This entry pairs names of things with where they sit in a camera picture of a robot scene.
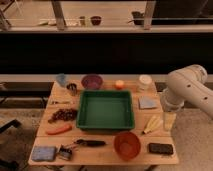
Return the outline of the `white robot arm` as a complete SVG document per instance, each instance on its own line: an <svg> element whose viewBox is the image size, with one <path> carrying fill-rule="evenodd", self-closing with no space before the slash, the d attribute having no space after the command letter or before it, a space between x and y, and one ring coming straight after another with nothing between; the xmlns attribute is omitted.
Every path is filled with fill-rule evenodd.
<svg viewBox="0 0 213 171"><path fill-rule="evenodd" d="M213 90L204 85L206 80L206 69L197 64L170 72L160 95L163 110L177 112L188 101L213 120Z"/></svg>

